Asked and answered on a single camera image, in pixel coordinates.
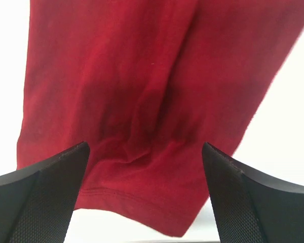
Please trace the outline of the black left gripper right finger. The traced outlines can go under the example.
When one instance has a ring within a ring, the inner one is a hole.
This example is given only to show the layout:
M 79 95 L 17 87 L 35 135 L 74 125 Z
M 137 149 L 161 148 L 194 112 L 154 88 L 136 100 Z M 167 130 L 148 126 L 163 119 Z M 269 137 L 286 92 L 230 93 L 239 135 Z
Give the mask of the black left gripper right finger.
M 304 242 L 304 186 L 254 169 L 209 143 L 202 158 L 221 242 Z

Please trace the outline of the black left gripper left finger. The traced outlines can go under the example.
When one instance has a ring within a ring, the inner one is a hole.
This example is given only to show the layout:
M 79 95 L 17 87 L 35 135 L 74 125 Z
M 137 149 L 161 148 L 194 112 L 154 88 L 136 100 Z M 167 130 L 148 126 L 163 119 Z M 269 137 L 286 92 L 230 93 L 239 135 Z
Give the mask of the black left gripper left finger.
M 0 242 L 64 242 L 89 154 L 82 142 L 0 176 Z

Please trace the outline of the red t-shirt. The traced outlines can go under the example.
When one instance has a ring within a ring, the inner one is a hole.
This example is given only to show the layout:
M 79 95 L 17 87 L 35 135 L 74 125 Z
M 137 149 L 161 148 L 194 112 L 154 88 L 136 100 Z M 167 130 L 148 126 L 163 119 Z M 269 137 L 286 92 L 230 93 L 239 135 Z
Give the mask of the red t-shirt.
M 17 167 L 86 141 L 76 209 L 181 237 L 304 27 L 304 1 L 31 1 Z

